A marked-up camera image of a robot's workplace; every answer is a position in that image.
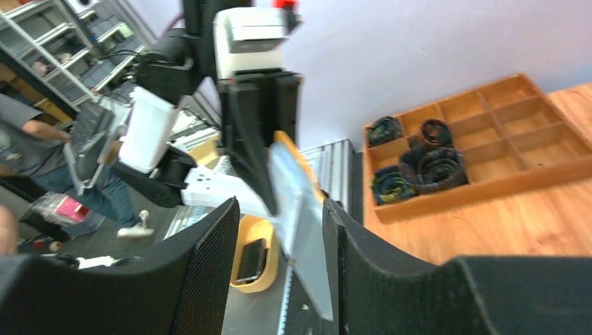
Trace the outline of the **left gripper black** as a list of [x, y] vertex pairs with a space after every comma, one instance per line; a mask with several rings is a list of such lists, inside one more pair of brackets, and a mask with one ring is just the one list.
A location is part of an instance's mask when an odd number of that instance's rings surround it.
[[243, 70], [219, 80], [221, 132], [232, 166], [262, 200], [271, 215], [278, 213], [267, 166], [268, 147], [274, 133], [283, 131], [295, 141], [300, 73], [283, 70]]

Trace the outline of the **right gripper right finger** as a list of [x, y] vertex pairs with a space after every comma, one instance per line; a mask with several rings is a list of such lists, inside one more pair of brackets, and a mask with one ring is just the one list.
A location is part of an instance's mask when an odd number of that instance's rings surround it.
[[463, 256], [436, 266], [333, 200], [323, 237], [339, 334], [590, 334], [591, 259]]

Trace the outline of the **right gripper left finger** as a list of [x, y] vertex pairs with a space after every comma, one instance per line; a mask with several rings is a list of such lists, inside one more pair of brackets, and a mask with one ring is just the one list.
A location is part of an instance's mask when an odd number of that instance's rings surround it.
[[2, 334], [220, 334], [240, 220], [230, 198], [129, 263], [1, 258]]

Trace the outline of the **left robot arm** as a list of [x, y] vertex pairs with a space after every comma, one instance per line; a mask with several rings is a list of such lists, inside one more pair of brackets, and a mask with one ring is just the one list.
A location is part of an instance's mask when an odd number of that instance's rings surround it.
[[206, 186], [186, 135], [175, 133], [180, 114], [211, 79], [221, 104], [217, 149], [256, 194], [263, 216], [278, 216], [271, 150], [296, 137], [302, 76], [283, 65], [281, 44], [299, 25], [297, 2], [184, 1], [182, 18], [184, 27], [169, 29], [140, 57], [112, 169], [161, 207], [190, 205], [194, 195], [212, 201], [221, 186]]

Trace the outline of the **yellow leather card holder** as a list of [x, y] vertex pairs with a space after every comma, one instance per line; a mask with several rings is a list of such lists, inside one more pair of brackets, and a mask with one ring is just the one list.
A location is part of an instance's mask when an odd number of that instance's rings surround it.
[[274, 133], [269, 158], [269, 173], [278, 208], [272, 223], [279, 234], [283, 252], [318, 315], [333, 321], [323, 240], [325, 196], [308, 161], [287, 133]]

